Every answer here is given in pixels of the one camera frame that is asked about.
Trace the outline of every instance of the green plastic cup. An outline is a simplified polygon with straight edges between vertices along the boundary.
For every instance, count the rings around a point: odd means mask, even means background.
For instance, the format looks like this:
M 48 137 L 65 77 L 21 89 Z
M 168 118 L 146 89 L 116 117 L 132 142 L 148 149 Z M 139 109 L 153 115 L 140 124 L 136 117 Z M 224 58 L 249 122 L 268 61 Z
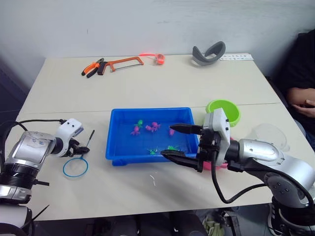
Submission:
M 214 100 L 206 106 L 206 112 L 213 112 L 217 108 L 223 108 L 231 127 L 236 126 L 241 118 L 241 112 L 233 102 L 228 100 Z

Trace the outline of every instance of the person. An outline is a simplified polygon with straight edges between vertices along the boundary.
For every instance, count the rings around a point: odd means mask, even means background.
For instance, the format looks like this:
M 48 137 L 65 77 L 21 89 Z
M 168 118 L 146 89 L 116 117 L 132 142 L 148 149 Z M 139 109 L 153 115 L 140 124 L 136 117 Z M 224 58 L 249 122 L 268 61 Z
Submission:
M 275 84 L 315 150 L 315 29 L 298 37 Z

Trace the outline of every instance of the black shirt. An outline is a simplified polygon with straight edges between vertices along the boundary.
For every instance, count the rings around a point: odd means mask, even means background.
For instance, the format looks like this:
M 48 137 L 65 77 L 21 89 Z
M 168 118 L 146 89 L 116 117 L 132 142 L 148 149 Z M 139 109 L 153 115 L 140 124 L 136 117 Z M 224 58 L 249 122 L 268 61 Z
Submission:
M 290 88 L 315 89 L 315 30 L 298 37 L 276 84 L 285 97 Z M 315 118 L 300 114 L 293 107 L 289 107 L 289 112 L 315 135 Z

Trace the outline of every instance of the hand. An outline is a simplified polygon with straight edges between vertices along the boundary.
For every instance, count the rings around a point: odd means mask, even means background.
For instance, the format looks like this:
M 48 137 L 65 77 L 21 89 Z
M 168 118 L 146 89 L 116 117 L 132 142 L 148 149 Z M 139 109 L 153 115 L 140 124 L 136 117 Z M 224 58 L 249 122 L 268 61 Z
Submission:
M 301 113 L 307 117 L 315 118 L 315 101 L 306 100 L 305 104 L 313 106 L 313 108 L 304 108 L 295 104 L 292 104 L 292 106 L 297 110 L 298 113 Z

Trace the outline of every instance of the pliers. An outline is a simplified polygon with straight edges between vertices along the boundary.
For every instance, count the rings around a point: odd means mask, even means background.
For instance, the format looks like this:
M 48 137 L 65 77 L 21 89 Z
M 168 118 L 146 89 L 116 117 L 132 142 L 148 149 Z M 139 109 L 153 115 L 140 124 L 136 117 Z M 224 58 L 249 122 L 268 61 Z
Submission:
M 82 71 L 81 75 L 86 75 L 88 73 L 87 78 L 91 77 L 92 75 L 94 75 L 97 72 L 97 70 L 99 68 L 99 64 L 103 61 L 104 61 L 104 58 L 101 58 L 97 62 L 92 62 L 92 64 L 85 67 L 85 69 Z

